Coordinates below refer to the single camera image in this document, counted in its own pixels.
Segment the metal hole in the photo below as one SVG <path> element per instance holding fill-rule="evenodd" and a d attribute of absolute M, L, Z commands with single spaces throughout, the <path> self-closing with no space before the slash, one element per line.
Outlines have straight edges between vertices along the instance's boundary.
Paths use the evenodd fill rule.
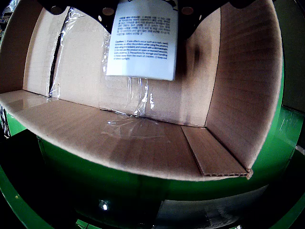
<path fill-rule="evenodd" d="M 194 13 L 194 9 L 192 7 L 186 6 L 182 8 L 181 13 L 184 15 L 191 15 Z"/>
<path fill-rule="evenodd" d="M 114 14 L 114 9 L 106 7 L 102 10 L 102 13 L 106 16 L 111 16 Z"/>

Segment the cardboard box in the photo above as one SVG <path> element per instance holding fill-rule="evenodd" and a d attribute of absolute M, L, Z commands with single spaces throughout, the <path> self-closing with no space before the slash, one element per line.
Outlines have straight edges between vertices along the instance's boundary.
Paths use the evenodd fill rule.
<path fill-rule="evenodd" d="M 49 95 L 51 66 L 67 12 L 68 9 L 57 17 L 42 9 L 28 47 L 23 78 L 24 90 Z"/>
<path fill-rule="evenodd" d="M 74 45 L 61 56 L 65 61 L 62 68 L 66 69 L 61 70 L 60 79 L 65 82 L 61 84 L 67 90 L 71 85 L 75 88 L 66 91 L 61 87 L 59 100 L 39 95 L 43 94 L 39 87 L 36 92 L 27 91 L 27 74 L 34 74 L 30 78 L 44 77 L 43 71 L 26 71 L 28 64 L 34 64 L 27 56 L 33 50 L 30 44 L 35 46 L 31 37 L 41 10 L 36 1 L 22 0 L 0 48 L 0 104 L 21 124 L 72 154 L 131 173 L 192 181 L 251 176 L 251 167 L 270 129 L 282 79 L 281 33 L 271 0 L 257 0 L 241 10 L 229 3 L 221 7 L 217 71 L 214 89 L 209 89 L 213 90 L 210 104 L 204 102 L 208 112 L 203 128 L 100 110 L 94 101 L 96 93 L 91 92 L 96 90 L 102 72 L 94 68 L 100 55 L 95 56 L 93 47 L 100 37 L 81 29 L 77 39 L 71 40 Z M 87 35 L 92 44 L 84 38 L 79 40 Z M 199 38 L 196 35 L 186 43 Z M 77 50 L 80 42 L 92 50 L 74 53 L 83 72 L 69 66 L 74 63 L 69 52 Z M 204 45 L 195 43 L 199 47 L 190 49 L 188 55 L 198 57 L 196 51 Z M 202 56 L 194 59 L 193 67 L 186 65 L 199 76 L 204 75 L 200 71 Z M 91 63 L 91 57 L 96 57 L 92 58 L 96 62 Z"/>

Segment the clear plastic tape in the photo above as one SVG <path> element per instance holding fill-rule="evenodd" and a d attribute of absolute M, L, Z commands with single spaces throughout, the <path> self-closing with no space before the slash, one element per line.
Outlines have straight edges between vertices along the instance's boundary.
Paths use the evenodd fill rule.
<path fill-rule="evenodd" d="M 6 112 L 2 105 L 0 105 L 0 116 L 1 116 L 1 126 L 2 126 L 2 129 L 4 132 L 4 136 L 6 138 L 9 138 L 10 137 L 9 124 L 8 124 L 8 120 L 6 118 Z"/>
<path fill-rule="evenodd" d="M 61 87 L 60 87 L 60 82 L 59 82 L 59 76 L 58 76 L 58 68 L 61 63 L 61 54 L 62 54 L 62 49 L 64 47 L 64 44 L 66 42 L 65 37 L 69 34 L 71 29 L 73 28 L 75 22 L 77 21 L 78 18 L 84 17 L 85 15 L 82 15 L 77 9 L 74 9 L 73 7 L 69 8 L 66 20 L 63 24 L 62 30 L 61 30 L 61 39 L 60 39 L 60 45 L 59 45 L 59 50 L 57 54 L 57 59 L 56 59 L 56 64 L 55 64 L 55 69 L 54 69 L 54 78 L 53 78 L 53 84 L 49 92 L 50 97 L 56 97 L 59 99 L 61 95 Z"/>
<path fill-rule="evenodd" d="M 53 39 L 53 42 L 48 42 L 48 48 L 47 48 L 47 53 L 51 53 L 51 55 L 49 56 L 49 59 L 45 61 L 45 63 L 47 62 L 48 63 L 48 76 L 50 77 L 50 73 L 53 72 L 54 73 L 54 69 L 52 69 L 53 67 L 53 62 L 54 60 L 57 61 L 57 54 L 56 54 L 56 50 L 57 50 L 57 43 L 59 41 L 59 36 L 62 36 L 61 32 L 59 34 L 59 36 L 57 35 L 58 33 L 58 26 L 61 26 L 63 27 L 63 24 L 62 24 L 62 17 L 59 17 L 59 16 L 56 16 L 56 17 L 53 17 L 53 20 L 51 21 L 51 25 L 50 25 L 50 29 L 49 29 L 49 33 L 52 34 L 52 36 L 54 35 L 54 39 Z M 50 93 L 50 84 L 52 85 L 52 90 L 54 90 L 55 88 L 55 85 L 54 83 L 51 83 L 50 82 L 50 78 L 48 78 L 48 80 L 46 81 L 46 84 L 45 84 L 45 88 L 46 88 L 46 91 L 43 95 L 48 95 L 48 96 L 51 96 L 52 93 Z"/>
<path fill-rule="evenodd" d="M 104 29 L 104 41 L 102 44 L 103 47 L 103 58 L 102 58 L 102 82 L 105 83 L 108 79 L 113 79 L 113 76 L 106 76 L 107 73 L 107 63 L 108 63 L 108 55 L 109 55 L 109 45 L 110 45 L 110 33 Z M 112 109 L 110 107 L 105 107 L 104 104 L 100 103 L 100 108 L 104 110 L 111 110 L 120 114 L 126 115 L 134 115 L 134 116 L 145 116 L 145 111 L 147 108 L 147 102 L 149 101 L 149 86 L 148 80 L 142 78 L 132 78 L 125 77 L 127 81 L 127 92 L 124 96 L 126 98 L 126 102 L 124 103 L 124 108 L 130 106 L 131 103 L 136 101 L 136 107 L 133 109 L 129 109 L 128 111 L 122 112 L 121 110 Z"/>
<path fill-rule="evenodd" d="M 146 118 L 131 118 L 131 115 L 120 115 L 108 121 L 102 132 L 111 137 L 125 140 L 141 139 L 170 143 L 165 133 L 164 124 Z"/>
<path fill-rule="evenodd" d="M 11 102 L 6 105 L 7 111 L 10 114 L 14 114 L 16 112 L 30 109 L 42 104 L 50 103 L 53 101 L 57 101 L 56 98 L 50 98 L 46 96 L 37 96 L 37 97 L 32 97 L 32 98 L 22 98 L 19 100 L 16 100 L 14 102 Z"/>

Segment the white label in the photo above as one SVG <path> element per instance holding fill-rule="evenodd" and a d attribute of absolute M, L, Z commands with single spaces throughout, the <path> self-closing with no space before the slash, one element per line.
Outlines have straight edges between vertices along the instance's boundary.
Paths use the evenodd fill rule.
<path fill-rule="evenodd" d="M 120 0 L 107 75 L 173 80 L 178 37 L 177 1 Z"/>

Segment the plastic wrap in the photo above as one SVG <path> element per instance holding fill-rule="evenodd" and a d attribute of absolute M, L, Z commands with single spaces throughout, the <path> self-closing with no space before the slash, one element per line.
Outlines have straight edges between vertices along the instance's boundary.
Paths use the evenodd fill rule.
<path fill-rule="evenodd" d="M 11 0 L 10 1 L 10 4 L 9 4 L 10 11 L 13 12 L 15 10 L 15 8 L 18 5 L 18 2 L 20 2 L 20 0 Z"/>
<path fill-rule="evenodd" d="M 148 79 L 142 78 L 132 78 L 132 77 L 116 77 L 107 76 L 107 63 L 108 63 L 108 55 L 109 55 L 109 45 L 110 45 L 110 33 L 104 29 L 104 41 L 102 44 L 103 47 L 103 59 L 102 59 L 102 80 L 101 80 L 101 95 L 100 95 L 100 108 L 102 110 L 111 110 L 118 113 L 134 115 L 134 116 L 145 116 L 146 105 L 148 101 Z M 120 85 L 121 80 L 126 81 L 125 85 Z M 104 106 L 105 94 L 103 93 L 104 87 L 111 87 L 114 89 L 114 93 L 120 93 L 115 86 L 121 87 L 121 91 L 126 90 L 126 94 L 123 95 L 123 106 L 121 109 L 110 109 Z"/>
<path fill-rule="evenodd" d="M 126 114 L 109 120 L 101 132 L 111 137 L 126 140 L 142 139 L 146 141 L 170 142 L 165 134 L 164 125 L 154 120 L 146 120 L 139 117 L 131 118 L 131 115 Z"/>
<path fill-rule="evenodd" d="M 61 15 L 53 15 L 44 8 L 41 10 L 28 47 L 23 77 L 24 90 L 49 95 L 59 48 L 57 44 L 68 10 L 69 8 Z"/>
<path fill-rule="evenodd" d="M 6 138 L 9 138 L 10 137 L 9 124 L 8 124 L 8 120 L 6 118 L 6 112 L 2 105 L 0 105 L 0 116 L 1 116 L 1 126 L 2 126 L 2 129 L 4 132 L 4 136 Z"/>
<path fill-rule="evenodd" d="M 67 17 L 66 17 L 63 27 L 61 29 L 58 54 L 55 57 L 56 63 L 55 63 L 55 69 L 54 69 L 54 75 L 53 75 L 53 84 L 49 91 L 49 96 L 51 96 L 51 97 L 59 98 L 61 95 L 61 86 L 60 86 L 60 81 L 59 81 L 59 76 L 58 76 L 58 68 L 61 63 L 62 49 L 66 42 L 65 37 L 69 34 L 70 30 L 73 28 L 76 20 L 79 17 L 83 17 L 83 16 L 84 15 L 81 14 L 79 10 L 76 10 L 73 7 L 69 8 Z"/>
<path fill-rule="evenodd" d="M 14 115 L 19 111 L 33 108 L 52 101 L 57 101 L 57 99 L 46 97 L 40 94 L 30 93 L 24 90 L 8 92 L 0 95 L 1 104 L 11 115 Z"/>

